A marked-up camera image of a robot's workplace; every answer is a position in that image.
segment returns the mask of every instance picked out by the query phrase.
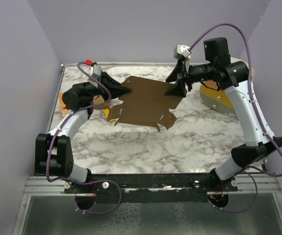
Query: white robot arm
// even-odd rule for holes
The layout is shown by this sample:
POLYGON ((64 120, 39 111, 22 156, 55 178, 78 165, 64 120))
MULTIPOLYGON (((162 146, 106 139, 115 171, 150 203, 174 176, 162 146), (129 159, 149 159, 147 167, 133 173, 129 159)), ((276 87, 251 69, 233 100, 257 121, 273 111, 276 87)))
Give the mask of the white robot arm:
POLYGON ((165 95, 186 97, 186 86, 190 91, 195 82, 215 81, 233 104, 244 134, 245 144, 232 149, 231 157, 211 171, 215 184, 220 184, 276 150, 266 134, 278 147, 282 147, 282 137, 275 137, 265 120, 253 89, 249 90, 248 65, 240 60, 231 62, 226 38, 204 41, 205 59, 210 62, 208 64, 188 68, 188 55, 190 55, 188 48, 177 45, 174 50, 174 57, 178 59, 178 62, 166 82, 176 83, 165 92, 165 95), (252 102, 256 103, 257 113, 265 130, 261 127, 252 102))

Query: red connector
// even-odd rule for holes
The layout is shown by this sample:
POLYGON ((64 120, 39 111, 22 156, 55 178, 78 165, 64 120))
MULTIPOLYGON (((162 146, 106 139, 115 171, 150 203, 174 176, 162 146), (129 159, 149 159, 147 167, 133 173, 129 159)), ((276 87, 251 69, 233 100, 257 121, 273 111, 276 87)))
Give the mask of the red connector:
POLYGON ((92 66, 92 61, 91 60, 86 60, 86 65, 92 66))

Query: cable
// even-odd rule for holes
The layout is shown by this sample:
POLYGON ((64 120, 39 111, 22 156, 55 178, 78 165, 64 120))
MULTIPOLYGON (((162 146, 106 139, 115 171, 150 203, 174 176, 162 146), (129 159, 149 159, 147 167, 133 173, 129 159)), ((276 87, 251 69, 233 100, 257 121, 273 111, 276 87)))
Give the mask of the cable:
POLYGON ((210 200, 209 200, 209 203, 211 203, 214 208, 216 208, 216 209, 218 209, 218 210, 220 210, 222 212, 233 213, 233 214, 243 213, 243 212, 246 212, 246 211, 252 209, 252 207, 254 206, 254 204, 258 200, 259 190, 258 190, 258 185, 255 182, 255 179, 253 178, 253 176, 250 175, 248 172, 246 172, 246 174, 251 177, 251 179, 253 180, 254 186, 255 186, 255 198, 254 198, 253 202, 247 208, 239 210, 239 211, 231 211, 231 210, 227 210, 227 209, 223 209, 223 208, 219 208, 219 207, 215 206, 210 200))
POLYGON ((120 186, 113 180, 97 180, 97 181, 92 181, 92 182, 87 182, 87 183, 77 183, 79 185, 92 185, 92 184, 97 184, 97 183, 104 183, 104 182, 109 182, 109 183, 113 183, 117 188, 118 188, 118 191, 119 191, 119 199, 118 199, 118 202, 117 204, 111 208, 110 210, 108 211, 104 211, 104 212, 92 212, 92 211, 88 211, 88 210, 81 210, 78 205, 77 205, 77 200, 75 199, 75 205, 77 207, 77 210, 83 212, 83 213, 88 213, 88 214, 108 214, 110 212, 112 212, 113 210, 115 210, 117 207, 119 207, 120 205, 120 202, 121 202, 121 190, 120 190, 120 186))
MULTIPOLYGON (((80 111, 83 111, 83 110, 86 110, 86 109, 90 109, 90 108, 93 108, 95 106, 99 106, 99 105, 103 105, 103 104, 106 104, 108 103, 112 96, 111 96, 111 93, 110 91, 102 84, 100 83, 97 79, 95 79, 94 77, 92 77, 91 75, 89 75, 87 72, 85 72, 82 68, 81 68, 81 65, 83 64, 86 64, 86 62, 79 62, 77 64, 77 67, 78 69, 83 72, 86 76, 88 76, 91 80, 93 80, 94 82, 96 82, 99 87, 101 87, 108 95, 108 99, 100 104, 95 104, 95 105, 89 105, 87 107, 84 107, 84 108, 81 108, 75 112, 72 112, 71 114, 69 114, 65 120, 62 122, 62 124, 57 128, 56 132, 54 133, 53 137, 52 137, 52 140, 51 140, 51 143, 50 143, 50 146, 49 146, 49 150, 48 150, 48 155, 47 155, 47 166, 46 166, 46 177, 47 177, 47 181, 49 182, 54 182, 55 180, 58 180, 60 179, 60 177, 56 177, 56 178, 53 178, 51 179, 49 177, 49 163, 50 163, 50 158, 51 158, 51 153, 52 153, 52 150, 53 150, 53 146, 54 146, 54 143, 55 143, 55 139, 58 135, 58 133, 60 132, 60 130, 63 128, 63 126, 66 124, 66 122, 76 113, 80 112, 80 111)), ((116 187, 118 188, 119 190, 119 200, 117 202, 117 204, 110 210, 108 211, 105 211, 105 212, 90 212, 90 211, 85 211, 86 213, 90 213, 90 214, 107 214, 109 212, 112 212, 113 210, 115 210, 119 205, 120 205, 120 202, 121 202, 121 191, 120 191, 120 186, 115 182, 115 181, 112 181, 112 180, 97 180, 97 181, 92 181, 92 182, 87 182, 87 183, 82 183, 82 182, 75 182, 75 184, 79 184, 79 185, 92 185, 92 184, 97 184, 97 183, 103 183, 103 182, 110 182, 110 183, 113 183, 116 185, 116 187)))
MULTIPOLYGON (((266 128, 265 128, 265 125, 263 123, 263 120, 259 114, 259 110, 257 108, 257 105, 256 105, 256 101, 254 99, 254 96, 253 96, 253 90, 252 90, 252 60, 251 60, 251 55, 250 55, 250 50, 249 50, 249 44, 247 42, 247 39, 244 35, 244 33, 241 31, 240 28, 238 28, 237 26, 231 24, 231 23, 220 23, 220 24, 217 24, 213 27, 211 27, 209 30, 207 30, 205 33, 203 33, 193 44, 192 46, 190 46, 190 48, 188 49, 189 52, 191 52, 191 50, 198 44, 198 42, 204 38, 205 35, 207 35, 209 32, 211 32, 212 30, 216 29, 217 27, 220 27, 220 26, 223 26, 223 25, 227 25, 227 26, 230 26, 234 29, 236 29, 240 35, 242 36, 242 39, 244 41, 244 45, 245 45, 245 49, 246 49, 246 52, 247 52, 247 57, 248 57, 248 64, 249 64, 249 76, 248 76, 248 90, 249 90, 249 95, 250 95, 250 101, 253 105, 253 109, 254 109, 254 112, 258 118, 258 122, 259 122, 259 125, 260 127, 262 128, 263 132, 264 132, 264 135, 270 140, 270 142, 274 145, 274 147, 276 148, 276 150, 279 152, 281 158, 282 158, 282 150, 278 147, 278 145, 276 144, 276 142, 274 141, 274 139, 268 134, 266 128)), ((261 173, 264 173, 266 175, 269 175, 269 176, 273 176, 273 177, 281 177, 282 176, 282 173, 281 174, 273 174, 273 173, 269 173, 267 171, 264 171, 264 170, 261 170, 255 166, 248 166, 249 168, 253 168, 255 170, 258 170, 259 172, 261 173)))

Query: flattened cardboard box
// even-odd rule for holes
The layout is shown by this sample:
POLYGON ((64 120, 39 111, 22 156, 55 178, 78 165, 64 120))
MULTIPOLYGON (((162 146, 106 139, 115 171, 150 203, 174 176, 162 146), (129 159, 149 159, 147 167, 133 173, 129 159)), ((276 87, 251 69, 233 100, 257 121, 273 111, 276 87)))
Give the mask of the flattened cardboard box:
POLYGON ((182 97, 165 96, 164 93, 173 84, 130 76, 122 84, 132 90, 129 94, 119 97, 123 103, 110 108, 107 120, 116 119, 119 122, 140 126, 156 127, 158 124, 166 129, 173 126, 177 118, 169 109, 176 109, 182 97))

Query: metal floor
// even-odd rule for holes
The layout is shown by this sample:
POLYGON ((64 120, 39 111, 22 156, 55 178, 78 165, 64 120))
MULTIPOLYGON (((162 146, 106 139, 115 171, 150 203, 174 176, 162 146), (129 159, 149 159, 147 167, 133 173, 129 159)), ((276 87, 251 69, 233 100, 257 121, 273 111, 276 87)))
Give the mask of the metal floor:
MULTIPOLYGON (((228 209, 247 207, 253 194, 233 194, 228 209)), ((31 197, 24 235, 282 235, 273 194, 259 194, 248 212, 231 214, 209 203, 122 204, 107 215, 75 211, 74 197, 31 197)), ((96 205, 103 211, 112 205, 96 205)))

